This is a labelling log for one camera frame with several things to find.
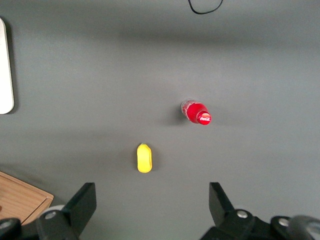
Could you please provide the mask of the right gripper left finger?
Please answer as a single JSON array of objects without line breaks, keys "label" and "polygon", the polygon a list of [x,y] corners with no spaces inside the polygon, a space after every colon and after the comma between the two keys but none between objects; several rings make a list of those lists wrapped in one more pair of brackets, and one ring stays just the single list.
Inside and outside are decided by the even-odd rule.
[{"label": "right gripper left finger", "polygon": [[85,183],[63,206],[22,225],[18,218],[0,221],[2,240],[78,240],[97,208],[96,185]]}]

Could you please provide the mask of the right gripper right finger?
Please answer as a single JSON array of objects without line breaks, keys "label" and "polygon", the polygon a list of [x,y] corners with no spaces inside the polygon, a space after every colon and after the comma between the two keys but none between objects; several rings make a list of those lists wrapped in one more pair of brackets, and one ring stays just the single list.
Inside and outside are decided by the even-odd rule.
[{"label": "right gripper right finger", "polygon": [[290,218],[274,216],[265,222],[245,209],[234,208],[218,182],[209,184],[208,206],[214,226],[202,240],[299,240],[300,232],[291,229]]}]

